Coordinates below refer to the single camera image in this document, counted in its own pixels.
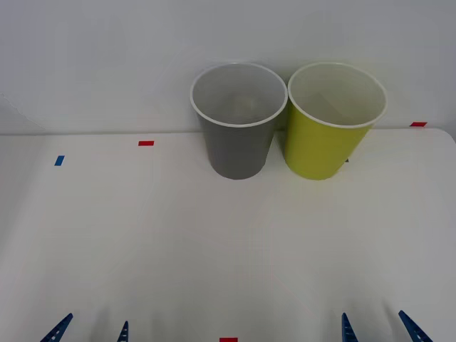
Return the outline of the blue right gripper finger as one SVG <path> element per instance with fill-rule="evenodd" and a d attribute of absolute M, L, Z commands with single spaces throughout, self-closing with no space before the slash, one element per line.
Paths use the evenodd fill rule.
<path fill-rule="evenodd" d="M 343 313 L 341 317 L 341 333 L 343 342 L 358 342 L 346 313 Z"/>
<path fill-rule="evenodd" d="M 403 310 L 398 313 L 413 342 L 432 342 L 432 339 Z"/>

